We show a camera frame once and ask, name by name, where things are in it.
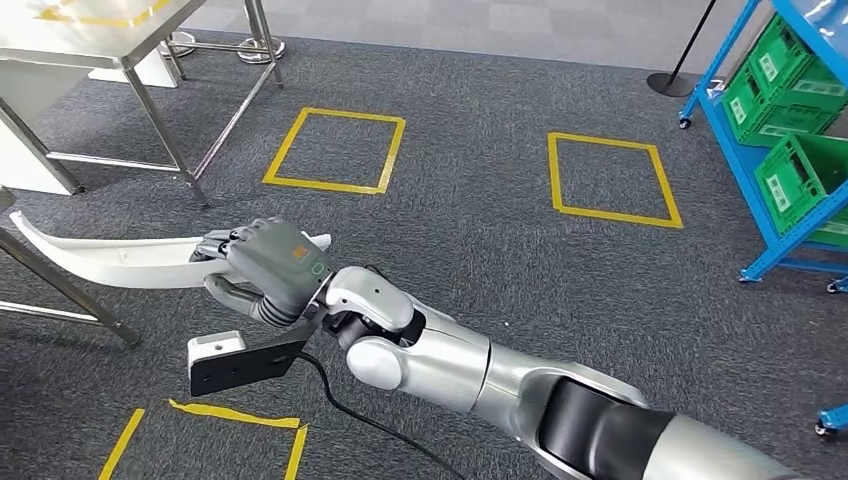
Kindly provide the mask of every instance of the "robotic arm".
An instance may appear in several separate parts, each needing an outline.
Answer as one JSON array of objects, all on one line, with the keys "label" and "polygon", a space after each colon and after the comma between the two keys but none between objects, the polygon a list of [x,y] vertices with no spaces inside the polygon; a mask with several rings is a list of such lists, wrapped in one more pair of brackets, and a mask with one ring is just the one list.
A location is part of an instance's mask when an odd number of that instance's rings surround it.
[{"label": "robotic arm", "polygon": [[325,254],[285,221],[257,220],[207,240],[196,260],[226,258],[264,292],[210,276],[205,285],[216,300],[273,326],[301,325],[253,349],[238,332],[193,339],[192,394],[284,375],[320,327],[360,381],[476,414],[530,448],[558,479],[802,479],[702,423],[647,408],[639,390],[619,380],[493,344],[378,272],[332,272]]}]

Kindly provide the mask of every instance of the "round metal base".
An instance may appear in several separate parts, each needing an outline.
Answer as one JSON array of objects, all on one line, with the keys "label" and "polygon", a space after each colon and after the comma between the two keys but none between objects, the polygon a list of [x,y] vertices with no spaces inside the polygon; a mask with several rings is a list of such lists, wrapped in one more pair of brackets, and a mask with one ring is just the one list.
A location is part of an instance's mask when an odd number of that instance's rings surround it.
[{"label": "round metal base", "polygon": [[[192,35],[190,33],[174,32],[174,34],[172,36],[173,36],[174,41],[178,42],[178,43],[195,43],[194,35]],[[159,50],[159,53],[161,53],[162,55],[164,55],[166,57],[171,56],[171,52],[169,52],[168,48],[165,47],[164,45],[160,44],[159,47],[157,47],[157,48]],[[174,49],[174,53],[177,54],[177,58],[185,57],[186,55],[188,55],[189,53],[194,51],[193,48],[189,48],[189,47],[173,47],[173,49]]]},{"label": "round metal base", "polygon": [[671,84],[668,83],[671,74],[652,73],[648,76],[648,86],[651,90],[665,95],[666,97],[686,97],[692,93],[694,85],[689,80],[675,77]]},{"label": "round metal base", "polygon": [[[283,54],[286,53],[286,42],[283,42],[279,38],[271,38],[271,41],[274,42],[274,57],[280,58]],[[265,48],[263,43],[257,42],[252,38],[248,38],[247,40],[241,42],[239,47],[251,47],[251,48]],[[239,59],[241,59],[244,63],[249,63],[251,65],[257,65],[260,63],[269,63],[271,61],[270,56],[267,53],[251,53],[251,52],[238,52]]]}]

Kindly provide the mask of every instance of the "white curved object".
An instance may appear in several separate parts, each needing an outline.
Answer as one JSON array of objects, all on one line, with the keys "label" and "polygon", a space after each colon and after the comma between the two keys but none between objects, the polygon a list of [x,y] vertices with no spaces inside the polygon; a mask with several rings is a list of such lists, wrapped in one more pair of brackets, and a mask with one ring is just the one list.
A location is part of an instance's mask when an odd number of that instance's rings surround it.
[{"label": "white curved object", "polygon": [[[203,286],[210,274],[243,282],[225,260],[190,263],[203,237],[150,240],[84,240],[46,235],[23,213],[9,215],[15,226],[38,250],[68,272],[102,285],[122,288],[170,289]],[[310,237],[321,250],[330,246],[330,235]]]}]

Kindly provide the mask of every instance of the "carpet floor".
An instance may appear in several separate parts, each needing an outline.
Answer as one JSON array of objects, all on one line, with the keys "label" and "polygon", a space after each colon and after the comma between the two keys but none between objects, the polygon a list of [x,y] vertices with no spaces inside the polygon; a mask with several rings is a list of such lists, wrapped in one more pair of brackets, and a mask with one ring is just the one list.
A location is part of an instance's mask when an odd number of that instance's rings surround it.
[{"label": "carpet floor", "polygon": [[[845,478],[848,443],[820,442],[812,423],[818,408],[848,400],[848,298],[825,293],[826,275],[778,269],[759,284],[737,282],[762,250],[760,236],[703,117],[679,131],[681,100],[653,94],[648,72],[317,40],[290,39],[289,48],[286,89],[263,88],[201,181],[211,208],[197,209],[172,175],[82,165],[69,168],[87,193],[16,192],[15,208],[47,233],[82,238],[194,236],[284,216],[331,233],[336,266],[373,263],[496,343],[582,362],[812,477]],[[184,63],[190,80],[152,96],[195,164],[261,67],[204,51]],[[405,119],[385,194],[261,182],[303,107]],[[165,158],[126,85],[85,81],[34,128],[60,151]],[[375,186],[393,131],[387,122],[309,115],[275,175]],[[552,131],[656,145],[683,228],[552,208]],[[569,139],[556,146],[563,204],[669,218],[645,151]],[[11,228],[6,217],[0,225]],[[0,298],[68,307],[10,259],[0,268]],[[204,291],[76,281],[143,343],[125,349],[101,330],[3,314],[3,478],[97,476],[136,408],[147,413],[113,478],[279,479],[289,468],[294,432],[193,416],[167,399],[308,423],[298,479],[449,478],[332,409],[308,365],[191,399],[186,341],[233,329],[248,342],[275,333]],[[469,478],[549,478],[477,418],[356,383],[332,339],[316,336],[307,350],[326,364],[343,403]]]}]

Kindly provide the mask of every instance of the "black arm segment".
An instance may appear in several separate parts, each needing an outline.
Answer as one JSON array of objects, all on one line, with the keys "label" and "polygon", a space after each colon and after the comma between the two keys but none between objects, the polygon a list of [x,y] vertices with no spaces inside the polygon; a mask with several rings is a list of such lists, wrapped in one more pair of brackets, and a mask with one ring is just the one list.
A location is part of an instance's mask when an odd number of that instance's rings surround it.
[{"label": "black arm segment", "polygon": [[672,418],[563,378],[548,400],[539,445],[590,478],[641,480]]}]

